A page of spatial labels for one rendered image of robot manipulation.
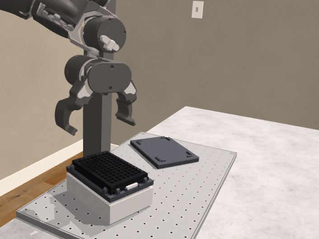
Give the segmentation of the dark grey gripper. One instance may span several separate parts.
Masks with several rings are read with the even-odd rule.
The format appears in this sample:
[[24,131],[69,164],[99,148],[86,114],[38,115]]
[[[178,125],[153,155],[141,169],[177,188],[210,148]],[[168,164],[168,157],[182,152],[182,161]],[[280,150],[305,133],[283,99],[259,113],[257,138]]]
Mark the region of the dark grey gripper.
[[60,128],[74,136],[78,130],[69,124],[71,112],[88,104],[93,94],[108,93],[118,94],[118,111],[115,114],[117,119],[132,126],[136,125],[131,116],[137,90],[127,64],[86,52],[84,55],[71,57],[65,65],[64,73],[72,87],[70,96],[58,101],[56,105],[55,121]]

